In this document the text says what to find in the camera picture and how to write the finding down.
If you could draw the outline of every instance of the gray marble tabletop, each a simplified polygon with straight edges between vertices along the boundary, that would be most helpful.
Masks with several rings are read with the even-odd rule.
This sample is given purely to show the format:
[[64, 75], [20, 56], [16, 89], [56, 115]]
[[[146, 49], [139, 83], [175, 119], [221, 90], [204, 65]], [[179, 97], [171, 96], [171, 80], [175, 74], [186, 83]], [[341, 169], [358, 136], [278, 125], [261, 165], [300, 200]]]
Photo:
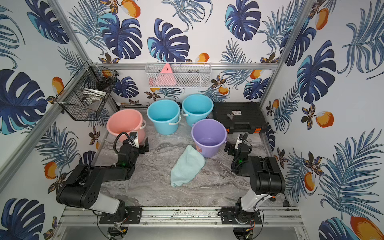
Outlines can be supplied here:
[[[212, 158], [206, 159], [205, 166], [192, 181], [180, 187], [170, 184], [170, 171], [187, 145], [194, 146], [191, 127], [182, 117], [177, 131], [169, 136], [157, 133], [146, 111], [141, 111], [147, 121], [145, 128], [149, 142], [149, 152], [140, 154], [136, 169], [127, 181], [105, 182], [101, 192], [125, 201], [126, 205], [156, 207], [188, 206], [232, 206], [250, 188], [249, 177], [237, 177], [231, 172], [233, 156], [224, 152], [224, 146]], [[238, 134], [228, 134], [227, 140], [235, 143]], [[113, 151], [115, 137], [109, 134], [97, 157], [96, 164], [110, 166], [117, 162]], [[266, 156], [259, 134], [250, 134], [251, 155]], [[264, 205], [282, 206], [281, 197], [274, 203], [265, 201]]]

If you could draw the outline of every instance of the leaf-patterned wallpaper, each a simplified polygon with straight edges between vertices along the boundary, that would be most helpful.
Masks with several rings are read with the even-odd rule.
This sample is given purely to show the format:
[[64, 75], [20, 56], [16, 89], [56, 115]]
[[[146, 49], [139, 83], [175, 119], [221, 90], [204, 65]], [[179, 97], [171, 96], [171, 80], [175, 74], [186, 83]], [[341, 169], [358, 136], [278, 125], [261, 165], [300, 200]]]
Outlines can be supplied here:
[[383, 9], [316, 0], [263, 106], [310, 239], [384, 239]]
[[[93, 62], [277, 63], [303, 1], [68, 0], [61, 6]], [[315, 34], [303, 29], [306, 47]], [[299, 43], [296, 48], [300, 56], [292, 52], [292, 64], [303, 51]], [[62, 52], [68, 67], [78, 66], [70, 52]], [[258, 102], [270, 76], [270, 70], [213, 71], [209, 88], [149, 89], [144, 71], [120, 71], [112, 96], [128, 105], [182, 102], [192, 93], [215, 102]]]
[[[0, 3], [0, 167], [52, 106], [82, 62], [46, 1]], [[0, 195], [0, 239], [50, 239], [64, 207], [56, 192], [106, 136], [106, 107], [93, 122], [64, 111]]]

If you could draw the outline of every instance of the blue bucket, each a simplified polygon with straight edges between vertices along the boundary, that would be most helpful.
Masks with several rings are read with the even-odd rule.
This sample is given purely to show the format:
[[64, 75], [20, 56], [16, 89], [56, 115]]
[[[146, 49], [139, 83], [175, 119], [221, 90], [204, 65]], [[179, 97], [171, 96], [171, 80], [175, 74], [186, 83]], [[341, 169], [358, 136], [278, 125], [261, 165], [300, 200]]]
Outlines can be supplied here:
[[187, 117], [187, 123], [192, 127], [193, 124], [207, 118], [214, 108], [214, 103], [203, 94], [192, 94], [184, 99], [181, 107], [183, 116]]
[[147, 110], [148, 118], [161, 135], [170, 135], [179, 127], [181, 121], [179, 105], [169, 99], [152, 103]]

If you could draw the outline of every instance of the white wire basket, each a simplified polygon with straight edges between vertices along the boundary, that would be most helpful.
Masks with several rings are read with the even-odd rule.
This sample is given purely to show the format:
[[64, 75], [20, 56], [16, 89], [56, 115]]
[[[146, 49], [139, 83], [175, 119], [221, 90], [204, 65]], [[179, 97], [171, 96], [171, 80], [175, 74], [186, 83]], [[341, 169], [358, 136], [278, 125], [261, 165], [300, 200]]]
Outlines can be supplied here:
[[151, 62], [145, 66], [150, 88], [207, 88], [211, 63], [169, 63], [173, 73], [160, 73], [166, 63]]

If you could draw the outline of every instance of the black wire basket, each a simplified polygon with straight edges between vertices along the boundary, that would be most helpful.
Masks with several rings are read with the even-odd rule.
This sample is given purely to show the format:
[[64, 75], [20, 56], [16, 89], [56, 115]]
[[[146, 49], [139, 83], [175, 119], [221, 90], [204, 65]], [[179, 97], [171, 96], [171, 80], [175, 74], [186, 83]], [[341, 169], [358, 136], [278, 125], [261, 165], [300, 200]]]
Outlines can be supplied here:
[[56, 102], [75, 121], [97, 121], [115, 86], [118, 73], [102, 66], [89, 66], [88, 63], [84, 63], [71, 80], [78, 73], [82, 76], [73, 90], [65, 99]]

